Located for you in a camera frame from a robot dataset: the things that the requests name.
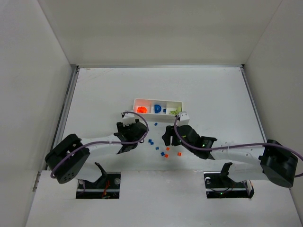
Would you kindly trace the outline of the orange round lego piece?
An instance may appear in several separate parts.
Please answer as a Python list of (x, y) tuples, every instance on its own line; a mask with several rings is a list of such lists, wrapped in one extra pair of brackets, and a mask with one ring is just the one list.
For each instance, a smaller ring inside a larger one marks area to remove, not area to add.
[(148, 113), (148, 109), (147, 109), (147, 107), (145, 107), (145, 106), (139, 106), (138, 108), (137, 108), (137, 113), (140, 113), (140, 114), (146, 114), (146, 113)]

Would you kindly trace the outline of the blue round lego piece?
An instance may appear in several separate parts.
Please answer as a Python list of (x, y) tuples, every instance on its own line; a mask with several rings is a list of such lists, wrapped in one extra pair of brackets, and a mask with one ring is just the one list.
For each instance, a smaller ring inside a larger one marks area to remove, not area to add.
[(156, 114), (161, 113), (161, 111), (162, 111), (161, 105), (154, 105), (154, 112), (155, 112)]

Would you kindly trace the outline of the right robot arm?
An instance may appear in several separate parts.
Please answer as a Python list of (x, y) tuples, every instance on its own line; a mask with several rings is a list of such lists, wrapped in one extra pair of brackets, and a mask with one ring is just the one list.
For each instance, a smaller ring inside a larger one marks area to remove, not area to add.
[(200, 159), (226, 160), (220, 175), (236, 183), (246, 180), (268, 180), (291, 188), (298, 157), (275, 140), (254, 146), (237, 145), (214, 149), (214, 137), (200, 136), (191, 126), (167, 126), (162, 140), (166, 146), (183, 146)]

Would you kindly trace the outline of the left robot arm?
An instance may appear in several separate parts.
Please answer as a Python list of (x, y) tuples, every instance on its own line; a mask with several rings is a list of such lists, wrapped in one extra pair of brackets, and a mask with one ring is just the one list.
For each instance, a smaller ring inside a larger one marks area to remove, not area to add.
[(149, 132), (148, 123), (139, 119), (129, 125), (117, 122), (116, 127), (117, 132), (98, 139), (81, 139), (76, 134), (64, 138), (45, 156), (51, 178), (67, 183), (77, 177), (90, 156), (129, 152), (143, 143)]

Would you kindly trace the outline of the white three-compartment tray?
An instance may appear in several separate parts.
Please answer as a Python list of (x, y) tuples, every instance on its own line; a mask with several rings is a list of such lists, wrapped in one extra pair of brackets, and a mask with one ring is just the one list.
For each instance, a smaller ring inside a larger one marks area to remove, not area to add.
[(133, 110), (147, 121), (173, 122), (175, 115), (183, 110), (183, 103), (181, 101), (137, 98), (134, 100)]

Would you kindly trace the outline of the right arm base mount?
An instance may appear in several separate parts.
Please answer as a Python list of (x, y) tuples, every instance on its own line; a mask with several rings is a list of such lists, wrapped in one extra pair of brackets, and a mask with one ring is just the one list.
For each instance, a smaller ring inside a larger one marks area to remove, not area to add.
[(235, 182), (228, 177), (232, 163), (225, 163), (220, 172), (204, 172), (205, 192), (208, 199), (248, 198), (254, 195), (251, 181)]

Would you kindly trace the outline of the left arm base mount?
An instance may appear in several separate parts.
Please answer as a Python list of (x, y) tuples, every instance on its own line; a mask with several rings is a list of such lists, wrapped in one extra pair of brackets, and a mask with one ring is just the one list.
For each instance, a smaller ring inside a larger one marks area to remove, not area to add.
[(106, 172), (100, 163), (94, 163), (99, 171), (99, 178), (90, 182), (79, 180), (76, 191), (76, 199), (119, 199), (120, 197), (120, 172)]

